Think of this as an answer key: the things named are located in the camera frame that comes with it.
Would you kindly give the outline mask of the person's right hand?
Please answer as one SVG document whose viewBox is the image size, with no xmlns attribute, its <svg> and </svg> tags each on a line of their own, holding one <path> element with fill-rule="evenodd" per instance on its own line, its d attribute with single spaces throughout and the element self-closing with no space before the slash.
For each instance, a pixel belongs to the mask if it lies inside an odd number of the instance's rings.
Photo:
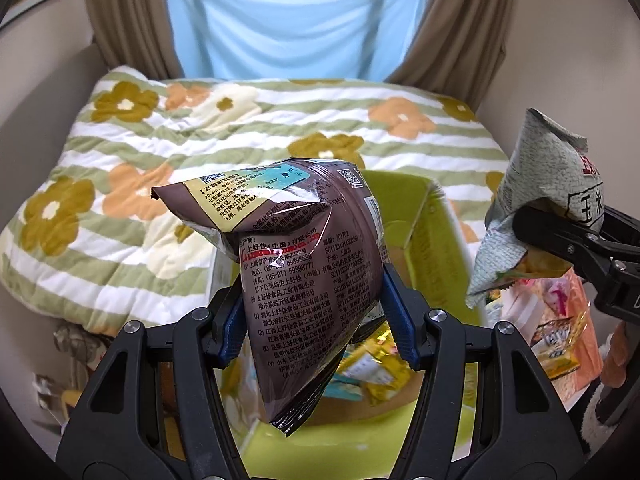
<svg viewBox="0 0 640 480">
<path fill-rule="evenodd" d="M 610 388 L 620 388 L 626 380 L 626 365 L 629 360 L 626 323 L 620 322 L 612 333 L 608 354 L 603 360 L 601 382 Z"/>
</svg>

